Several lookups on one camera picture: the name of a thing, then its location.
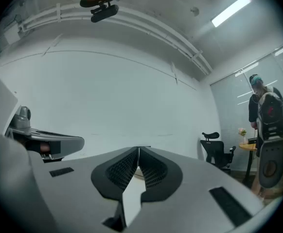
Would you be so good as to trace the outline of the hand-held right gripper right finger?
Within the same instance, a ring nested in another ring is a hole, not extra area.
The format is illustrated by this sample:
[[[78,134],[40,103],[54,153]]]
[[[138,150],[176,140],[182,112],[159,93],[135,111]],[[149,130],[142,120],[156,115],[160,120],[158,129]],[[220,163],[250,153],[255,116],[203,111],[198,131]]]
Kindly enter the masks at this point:
[[[146,191],[131,233],[227,233],[264,207],[246,186],[198,159],[141,147],[139,166]]]

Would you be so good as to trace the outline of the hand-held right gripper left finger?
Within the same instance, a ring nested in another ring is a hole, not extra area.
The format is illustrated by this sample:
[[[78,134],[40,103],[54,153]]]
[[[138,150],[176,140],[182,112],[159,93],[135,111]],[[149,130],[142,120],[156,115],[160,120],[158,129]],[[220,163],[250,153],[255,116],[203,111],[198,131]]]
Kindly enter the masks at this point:
[[[138,166],[138,148],[44,163],[29,153],[39,191],[62,233],[120,233],[123,192]]]

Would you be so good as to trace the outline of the person's left hand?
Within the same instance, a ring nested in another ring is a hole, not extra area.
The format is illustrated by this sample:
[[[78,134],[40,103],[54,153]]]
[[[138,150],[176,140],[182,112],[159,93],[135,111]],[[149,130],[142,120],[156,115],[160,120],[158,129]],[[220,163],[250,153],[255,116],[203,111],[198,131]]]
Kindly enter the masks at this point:
[[[28,141],[24,144],[26,150],[34,151],[38,153],[49,153],[50,152],[50,145],[47,142],[41,141]]]

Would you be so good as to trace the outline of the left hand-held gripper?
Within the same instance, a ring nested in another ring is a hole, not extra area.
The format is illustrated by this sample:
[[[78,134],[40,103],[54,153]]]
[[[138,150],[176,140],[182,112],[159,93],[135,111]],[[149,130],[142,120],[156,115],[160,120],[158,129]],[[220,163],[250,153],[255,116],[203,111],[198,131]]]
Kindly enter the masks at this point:
[[[39,150],[45,163],[61,161],[64,157],[80,151],[85,144],[84,139],[79,136],[33,129],[31,127],[31,110],[26,106],[20,106],[17,109],[4,136],[21,144],[31,143],[31,151]],[[46,143],[49,146],[47,152],[41,151],[41,143]]]

